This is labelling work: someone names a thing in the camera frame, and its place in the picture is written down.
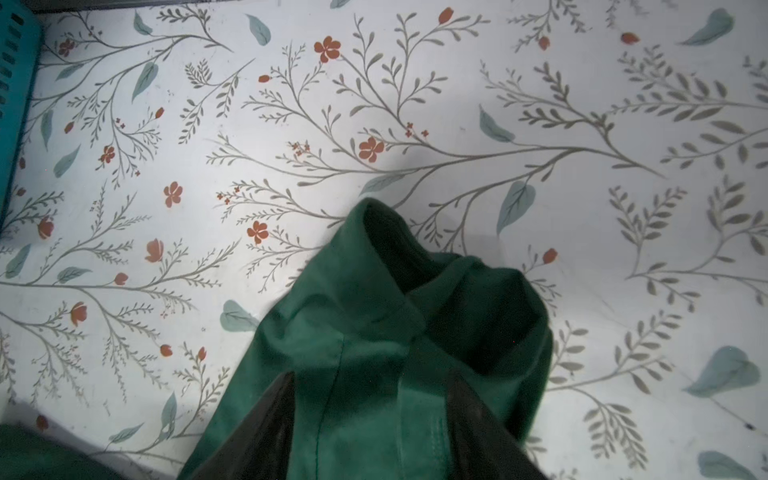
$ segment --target green fabric bag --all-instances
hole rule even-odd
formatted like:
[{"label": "green fabric bag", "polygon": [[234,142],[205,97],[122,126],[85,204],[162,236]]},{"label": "green fabric bag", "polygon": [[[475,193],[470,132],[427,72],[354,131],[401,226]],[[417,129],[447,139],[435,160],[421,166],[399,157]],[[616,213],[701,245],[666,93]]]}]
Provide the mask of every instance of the green fabric bag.
[{"label": "green fabric bag", "polygon": [[444,479],[449,370],[523,442],[551,350],[545,306],[522,273],[428,253],[394,210],[363,200],[259,325],[179,478],[294,371],[288,478]]}]

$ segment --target orange flower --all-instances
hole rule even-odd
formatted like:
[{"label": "orange flower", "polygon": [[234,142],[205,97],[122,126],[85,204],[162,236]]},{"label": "orange flower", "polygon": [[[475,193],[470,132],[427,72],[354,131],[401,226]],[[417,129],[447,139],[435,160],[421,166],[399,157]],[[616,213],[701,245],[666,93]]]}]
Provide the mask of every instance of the orange flower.
[{"label": "orange flower", "polygon": [[365,160],[366,158],[370,163],[376,161],[376,154],[380,154],[384,151],[384,142],[376,143],[376,139],[371,137],[368,141],[364,141],[360,144],[360,158]]},{"label": "orange flower", "polygon": [[88,307],[82,303],[77,302],[72,310],[69,311],[69,319],[72,321],[72,325],[77,326],[78,322],[84,322],[88,318]]},{"label": "orange flower", "polygon": [[558,258],[558,251],[554,248],[547,250],[541,259],[544,261],[544,265],[554,262],[554,259]]},{"label": "orange flower", "polygon": [[627,33],[621,34],[621,41],[627,45],[634,45],[640,41],[640,37],[638,37],[634,33],[627,32]]},{"label": "orange flower", "polygon": [[35,425],[37,425],[40,432],[48,430],[48,419],[46,419],[43,415],[38,415],[38,419],[35,420]]},{"label": "orange flower", "polygon": [[147,243],[147,255],[145,259],[147,259],[147,262],[155,263],[159,262],[161,258],[163,258],[163,242],[159,241],[157,238],[152,240],[150,243]]},{"label": "orange flower", "polygon": [[51,233],[53,233],[53,222],[51,222],[48,217],[43,217],[38,224],[38,235],[45,240],[51,236]]},{"label": "orange flower", "polygon": [[98,159],[101,163],[107,162],[109,163],[110,160],[114,158],[114,147],[110,147],[107,145],[104,147],[104,154],[101,155],[101,157]]},{"label": "orange flower", "polygon": [[451,19],[453,16],[453,8],[448,7],[442,12],[440,12],[440,16],[437,18],[437,21],[440,22],[440,25],[446,23],[448,20]]},{"label": "orange flower", "polygon": [[253,228],[248,229],[248,237],[253,237],[253,241],[256,245],[261,243],[261,240],[267,238],[270,235],[266,231],[266,223],[253,222]]},{"label": "orange flower", "polygon": [[165,187],[163,189],[163,193],[165,194],[165,206],[170,208],[173,204],[178,204],[181,202],[181,192],[183,192],[184,189],[182,187],[179,187],[179,184],[176,182],[173,182],[170,184],[170,187]]},{"label": "orange flower", "polygon": [[333,40],[330,35],[323,40],[322,44],[319,41],[315,42],[315,51],[320,54],[322,63],[328,63],[329,58],[336,60],[340,55],[339,48],[341,48],[341,42]]}]

